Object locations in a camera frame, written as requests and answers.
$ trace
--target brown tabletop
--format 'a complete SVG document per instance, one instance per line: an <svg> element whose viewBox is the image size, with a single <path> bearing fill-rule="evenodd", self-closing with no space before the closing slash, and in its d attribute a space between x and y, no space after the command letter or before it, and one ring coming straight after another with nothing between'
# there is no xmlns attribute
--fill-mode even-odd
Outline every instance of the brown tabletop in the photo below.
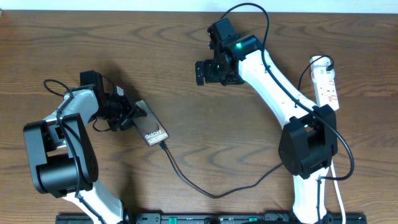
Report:
<svg viewBox="0 0 398 224"><path fill-rule="evenodd" d="M79 85L79 72L107 75L143 98L170 133L181 170L214 194L250 185L280 163L281 128L248 84L197 86L195 62L210 59L206 29L221 13L6 11L0 18L0 222L53 223L78 207L32 184L22 128L61 103L42 82ZM229 16L235 29L263 36L260 13ZM377 14L272 13L267 49L294 84L311 56L335 59L338 130L350 144L354 175L340 182L347 212L369 223L398 222L398 17ZM306 74L302 92L315 99ZM175 175L159 146L147 147L137 130L87 131L99 178L135 211L261 213L289 210L292 176L282 167L254 189L206 198ZM338 175L349 169L343 146ZM333 183L326 207L340 212Z"/></svg>

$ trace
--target white background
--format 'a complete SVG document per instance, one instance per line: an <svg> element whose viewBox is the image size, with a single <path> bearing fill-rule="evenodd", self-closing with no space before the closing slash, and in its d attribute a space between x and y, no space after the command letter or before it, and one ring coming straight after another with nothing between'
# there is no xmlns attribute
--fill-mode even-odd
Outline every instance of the white background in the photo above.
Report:
<svg viewBox="0 0 398 224"><path fill-rule="evenodd" d="M27 10L223 12L242 3L268 12L398 13L398 0L0 0L0 8ZM256 11L245 6L236 11Z"/></svg>

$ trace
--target white cable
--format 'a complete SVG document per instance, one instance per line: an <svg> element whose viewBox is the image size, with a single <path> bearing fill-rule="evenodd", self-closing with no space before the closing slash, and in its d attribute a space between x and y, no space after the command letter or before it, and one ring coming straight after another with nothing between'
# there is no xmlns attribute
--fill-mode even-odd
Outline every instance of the white cable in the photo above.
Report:
<svg viewBox="0 0 398 224"><path fill-rule="evenodd" d="M331 160L330 170L331 170L331 176L336 177L333 160ZM343 200L341 199L340 190L338 188L337 180L334 180L333 183L335 184L337 200L338 200L338 204L340 205L340 210L341 210L341 219L342 219L341 224L346 224L346 212L344 210Z"/></svg>

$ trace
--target white power strip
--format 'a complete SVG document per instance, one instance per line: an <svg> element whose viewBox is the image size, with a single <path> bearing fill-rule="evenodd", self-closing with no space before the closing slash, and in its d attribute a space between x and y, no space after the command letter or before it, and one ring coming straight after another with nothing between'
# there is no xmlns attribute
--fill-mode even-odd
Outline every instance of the white power strip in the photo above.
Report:
<svg viewBox="0 0 398 224"><path fill-rule="evenodd" d="M314 56L313 62L321 56ZM329 104L333 110L338 110L338 99L335 85L335 70L327 71L326 68L331 64L328 57L323 57L311 65L311 78L317 97L319 107Z"/></svg>

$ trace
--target power strip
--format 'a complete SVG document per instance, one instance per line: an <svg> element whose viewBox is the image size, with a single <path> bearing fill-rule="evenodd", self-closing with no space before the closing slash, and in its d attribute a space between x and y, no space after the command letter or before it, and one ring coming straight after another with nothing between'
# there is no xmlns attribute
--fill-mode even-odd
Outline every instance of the power strip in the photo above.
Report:
<svg viewBox="0 0 398 224"><path fill-rule="evenodd" d="M313 62L321 56L314 56ZM319 107L329 104L333 110L338 110L338 99L335 85L335 70L327 71L326 68L331 64L330 59L323 57L311 65L311 79L315 89L317 105Z"/></svg>

